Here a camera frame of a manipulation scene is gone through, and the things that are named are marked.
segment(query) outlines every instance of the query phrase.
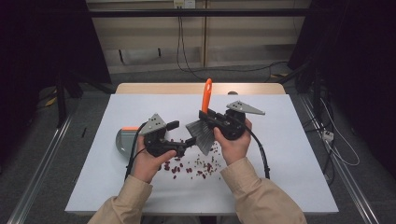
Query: orange handle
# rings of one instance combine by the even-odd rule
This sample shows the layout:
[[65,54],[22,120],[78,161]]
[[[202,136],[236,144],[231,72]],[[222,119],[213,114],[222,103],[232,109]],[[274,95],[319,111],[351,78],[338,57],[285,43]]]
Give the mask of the orange handle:
[[204,98],[202,99],[202,112],[207,114],[209,108],[210,95],[212,94],[212,79],[208,78],[204,89]]

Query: orange grip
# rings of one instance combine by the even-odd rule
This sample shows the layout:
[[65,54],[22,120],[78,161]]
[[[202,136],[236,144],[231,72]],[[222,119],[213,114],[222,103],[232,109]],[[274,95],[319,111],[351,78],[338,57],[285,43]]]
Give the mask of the orange grip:
[[212,94],[212,79],[208,78],[205,84],[204,97],[202,99],[202,111],[207,114],[209,108],[210,95]]
[[123,131],[137,131],[139,127],[122,127]]

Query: white paper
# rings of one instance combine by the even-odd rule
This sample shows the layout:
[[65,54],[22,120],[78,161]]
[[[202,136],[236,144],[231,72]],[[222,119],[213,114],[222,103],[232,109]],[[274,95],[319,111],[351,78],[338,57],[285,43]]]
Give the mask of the white paper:
[[[247,118],[253,123],[252,131],[264,147],[271,180],[305,213],[338,212],[289,96],[212,95],[209,108],[224,113],[226,105],[236,100],[265,111],[265,116],[247,114]],[[115,144],[121,127],[139,126],[158,113],[165,122],[180,121],[180,127],[166,135],[168,140],[179,142],[191,137],[185,125],[198,120],[201,102],[202,95],[112,95],[65,211],[92,214],[106,199],[118,195],[128,163]],[[247,157],[257,174],[264,177],[262,157],[253,139]],[[206,179],[197,176],[196,171],[202,169],[193,167],[197,158],[215,163],[218,170]],[[188,174],[182,169],[174,179],[171,171],[162,168],[151,182],[154,187],[143,209],[145,214],[234,214],[233,195],[219,174],[226,166],[220,148],[207,157],[198,147],[188,148],[181,162],[183,168],[192,168],[193,173]],[[172,160],[170,167],[175,165],[179,166],[179,162]]]

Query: wire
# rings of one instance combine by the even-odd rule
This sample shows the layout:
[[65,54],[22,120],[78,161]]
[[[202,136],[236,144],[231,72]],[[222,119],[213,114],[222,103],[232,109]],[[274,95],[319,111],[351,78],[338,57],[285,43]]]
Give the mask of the wire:
[[[182,44],[182,47],[183,47],[184,60],[186,62],[187,67],[189,68],[189,71],[186,71],[186,70],[182,69],[181,66],[180,66],[180,63],[178,61],[178,51],[180,49],[180,37],[181,37],[181,44]],[[198,77],[197,75],[195,75],[195,73],[191,70],[191,68],[189,66],[189,62],[187,61],[186,50],[184,48],[183,20],[181,19],[181,17],[178,17],[177,66],[183,72],[190,72],[195,77],[199,78],[200,80],[206,80],[205,78]]]
[[134,141],[132,142],[132,149],[131,149],[131,157],[129,158],[129,162],[128,165],[126,166],[126,173],[125,173],[125,178],[124,180],[126,180],[126,178],[128,177],[128,175],[131,173],[132,171],[132,167],[134,166],[134,159],[136,158],[137,155],[139,155],[139,153],[141,153],[143,150],[145,150],[146,148],[141,149],[140,151],[138,151],[135,155],[134,155],[134,148],[136,146],[136,140],[137,140],[137,136],[139,135],[140,131],[142,130],[142,128],[146,125],[146,122],[142,123],[142,125],[140,125],[140,127],[137,129],[136,134],[134,135]]
[[[326,145],[323,141],[322,141],[322,144],[323,144],[324,148],[326,149]],[[324,175],[326,174],[328,164],[331,163],[332,164],[332,178],[330,178],[330,183],[328,183],[328,186],[330,186],[334,182],[334,179],[335,179],[335,169],[334,169],[334,163],[332,162],[332,158],[331,158],[332,151],[330,150],[329,152],[327,152],[327,154],[328,154],[328,157],[327,157],[327,160],[322,168],[322,173]]]
[[40,99],[38,99],[38,102],[41,102],[41,101],[43,101],[43,100],[45,100],[47,98],[50,98],[50,97],[55,97],[56,96],[56,90],[57,90],[56,87],[53,88],[53,90],[50,91],[50,93],[48,93],[47,95],[45,95],[45,96],[41,97]]
[[[192,70],[191,68],[190,68],[190,65],[189,65],[189,62],[188,62],[188,60],[187,60],[187,56],[186,56],[186,50],[185,50],[185,45],[184,45],[184,33],[183,33],[183,20],[182,20],[182,18],[181,17],[178,17],[178,41],[177,41],[177,66],[178,66],[178,68],[181,70],[181,71],[183,71],[183,72],[187,72],[187,73],[192,73],[195,77],[197,77],[197,78],[199,78],[200,80],[206,80],[205,78],[202,78],[202,77],[198,77],[195,73],[197,73],[197,72],[207,72],[207,71],[224,71],[224,72],[255,72],[255,71],[260,71],[260,70],[263,70],[263,69],[269,69],[269,76],[268,76],[268,78],[264,81],[264,82],[267,82],[270,78],[271,78],[271,67],[272,66],[274,66],[274,65],[277,65],[277,64],[280,64],[280,63],[288,63],[288,62],[274,62],[274,63],[271,63],[270,65],[267,65],[267,66],[264,66],[264,67],[260,67],[260,68],[252,68],[252,69],[242,69],[242,70],[239,70],[239,69],[223,69],[223,68],[203,68],[203,69],[195,69],[195,70]],[[183,55],[184,55],[184,60],[185,60],[185,62],[186,62],[186,65],[187,65],[187,68],[188,68],[188,70],[186,70],[186,69],[183,69],[181,66],[180,66],[180,61],[179,61],[179,59],[178,59],[178,57],[179,57],[179,49],[180,49],[180,40],[181,40],[181,45],[182,45],[182,49],[183,49]]]
[[[328,108],[330,109],[331,118],[334,119],[334,118],[333,118],[334,113],[333,113],[333,111],[332,111],[332,106],[330,105],[329,102],[327,102],[327,103],[328,103]],[[323,107],[320,109],[320,115],[321,115],[322,113],[323,113]],[[304,123],[302,124],[302,125],[303,125],[303,128],[305,128],[305,127],[309,124],[310,121],[313,121],[313,120],[316,119],[316,118],[317,118],[317,117],[313,117],[312,119],[310,119],[310,120],[304,122]],[[328,120],[328,122],[327,122],[326,125],[322,125],[322,124],[320,123],[320,124],[319,124],[319,125],[320,125],[319,128],[311,129],[311,130],[305,130],[305,132],[306,132],[306,133],[310,133],[310,132],[315,132],[315,131],[323,131],[323,129],[327,128],[330,124],[332,124],[332,123],[330,122],[330,120]]]
[[[295,7],[296,7],[296,0],[293,1],[293,9],[295,9]],[[293,25],[294,25],[294,33],[296,34],[296,37],[298,37],[295,17],[293,17]]]
[[260,142],[259,138],[257,138],[256,134],[254,134],[253,131],[251,131],[249,129],[249,127],[245,123],[241,122],[239,119],[236,119],[236,118],[229,116],[227,114],[225,114],[225,116],[227,118],[230,118],[233,121],[239,123],[240,125],[242,125],[247,130],[247,132],[250,133],[250,135],[254,138],[254,140],[257,142],[257,145],[259,145],[259,151],[262,154],[262,162],[264,163],[265,178],[270,179],[270,170],[271,169],[268,166],[268,161],[267,161],[267,157],[265,156],[264,147],[262,146],[262,143]]
[[340,159],[343,163],[345,163],[345,164],[347,164],[347,165],[350,165],[350,166],[357,166],[357,165],[359,165],[359,164],[361,163],[361,159],[359,158],[358,153],[356,153],[356,151],[355,151],[355,149],[353,148],[353,146],[350,145],[350,144],[348,143],[348,141],[345,139],[345,137],[340,133],[340,131],[338,131],[337,127],[336,127],[335,124],[334,124],[334,121],[332,120],[332,116],[331,116],[331,114],[330,114],[330,112],[329,112],[329,109],[327,108],[327,106],[326,106],[326,104],[325,104],[325,102],[323,101],[322,98],[320,98],[320,101],[323,103],[324,108],[326,109],[326,112],[327,112],[327,114],[329,115],[329,119],[330,119],[330,121],[332,122],[332,126],[333,126],[334,129],[338,132],[338,134],[340,134],[340,136],[343,138],[343,140],[349,145],[350,149],[353,151],[353,153],[355,154],[355,156],[356,156],[356,158],[357,158],[358,161],[357,161],[356,163],[351,163],[351,162],[345,161],[345,160],[341,157],[341,155],[340,155],[338,152],[334,151],[334,149],[333,149],[332,147],[330,147],[330,150],[331,150],[331,151],[334,153],[334,155],[335,155],[338,159]]

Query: person's right hand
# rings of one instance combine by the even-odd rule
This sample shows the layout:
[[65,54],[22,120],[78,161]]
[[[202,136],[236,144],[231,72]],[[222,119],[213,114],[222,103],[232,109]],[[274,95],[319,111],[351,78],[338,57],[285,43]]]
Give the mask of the person's right hand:
[[[251,130],[251,122],[246,119],[245,124]],[[245,158],[248,153],[248,146],[250,145],[250,133],[245,130],[241,137],[236,140],[228,140],[221,133],[219,128],[214,128],[215,139],[220,143],[221,152],[227,165]]]

